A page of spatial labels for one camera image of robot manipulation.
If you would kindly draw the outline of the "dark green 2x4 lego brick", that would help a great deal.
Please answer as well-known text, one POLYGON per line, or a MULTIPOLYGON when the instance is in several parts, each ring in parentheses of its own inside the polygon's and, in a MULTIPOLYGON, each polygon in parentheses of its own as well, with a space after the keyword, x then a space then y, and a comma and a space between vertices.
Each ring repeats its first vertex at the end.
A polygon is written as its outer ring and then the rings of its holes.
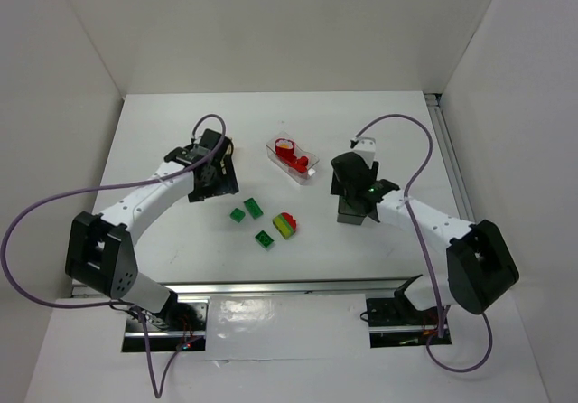
POLYGON ((247 209, 247 212, 254 220, 264 215, 261 207, 258 205, 257 201, 254 198, 249 198, 245 200, 244 205, 247 209))

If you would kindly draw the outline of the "red 2x4 lego brick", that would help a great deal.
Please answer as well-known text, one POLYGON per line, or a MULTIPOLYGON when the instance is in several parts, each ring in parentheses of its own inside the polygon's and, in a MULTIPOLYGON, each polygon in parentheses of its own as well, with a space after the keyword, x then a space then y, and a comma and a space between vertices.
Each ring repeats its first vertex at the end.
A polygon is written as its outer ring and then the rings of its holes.
POLYGON ((288 164, 299 174, 308 173, 309 158, 307 156, 291 159, 288 164))

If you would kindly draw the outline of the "lime red striped arch lego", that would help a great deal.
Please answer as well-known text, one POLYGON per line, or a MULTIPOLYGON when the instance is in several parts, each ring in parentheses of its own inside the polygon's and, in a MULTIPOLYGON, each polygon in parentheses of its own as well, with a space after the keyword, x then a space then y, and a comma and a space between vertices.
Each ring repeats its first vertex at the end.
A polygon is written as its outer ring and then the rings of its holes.
POLYGON ((272 219, 272 223, 284 239, 291 238, 297 231, 297 221, 288 212, 281 212, 272 219))

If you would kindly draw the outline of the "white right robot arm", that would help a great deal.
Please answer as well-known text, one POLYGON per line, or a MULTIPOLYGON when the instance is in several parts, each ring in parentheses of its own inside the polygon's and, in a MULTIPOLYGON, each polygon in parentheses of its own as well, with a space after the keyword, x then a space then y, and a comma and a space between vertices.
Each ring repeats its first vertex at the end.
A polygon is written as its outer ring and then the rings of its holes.
POLYGON ((442 256, 443 272, 434 281, 413 276, 401 285, 401 298, 415 310, 458 305, 480 315, 519 280, 495 223, 454 218, 406 196, 397 184, 377 178, 378 163, 368 165, 355 152, 334 157, 331 167, 339 222, 359 225, 369 218, 416 235, 421 246, 442 256))

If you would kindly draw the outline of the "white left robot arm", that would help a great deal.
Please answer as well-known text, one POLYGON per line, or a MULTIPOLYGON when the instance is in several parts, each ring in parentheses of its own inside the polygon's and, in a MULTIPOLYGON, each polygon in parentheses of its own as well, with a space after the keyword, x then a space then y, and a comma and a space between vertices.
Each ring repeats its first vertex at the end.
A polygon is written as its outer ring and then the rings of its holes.
POLYGON ((67 276, 113 301, 136 305, 165 326, 193 330, 195 309, 139 271, 135 246, 147 229, 182 198, 203 202, 238 192, 232 140, 207 129, 174 148, 145 184, 98 214, 83 211, 71 224, 67 276))

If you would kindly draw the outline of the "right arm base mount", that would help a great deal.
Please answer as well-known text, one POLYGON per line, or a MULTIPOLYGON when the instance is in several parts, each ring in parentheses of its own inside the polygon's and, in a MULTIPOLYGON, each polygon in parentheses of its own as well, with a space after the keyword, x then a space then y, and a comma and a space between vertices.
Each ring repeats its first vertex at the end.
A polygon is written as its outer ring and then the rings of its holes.
POLYGON ((439 320, 434 307, 419 311, 406 301, 367 298, 359 319, 368 325, 371 349, 425 346, 432 336, 433 345, 452 342, 447 323, 443 338, 436 338, 439 320))

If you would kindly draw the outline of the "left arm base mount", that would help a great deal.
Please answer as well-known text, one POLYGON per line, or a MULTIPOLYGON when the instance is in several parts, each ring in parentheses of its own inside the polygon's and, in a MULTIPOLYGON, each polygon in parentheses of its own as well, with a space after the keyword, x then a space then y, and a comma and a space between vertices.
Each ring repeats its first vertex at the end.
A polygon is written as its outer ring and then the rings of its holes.
POLYGON ((206 330, 209 312, 207 298, 184 298, 187 305, 178 313, 174 322, 166 322, 157 315, 142 309, 145 326, 133 306, 120 301, 109 301, 108 306, 126 315, 121 352, 144 353, 145 330, 148 332, 150 352, 173 352, 183 346, 184 352, 205 351, 206 330))

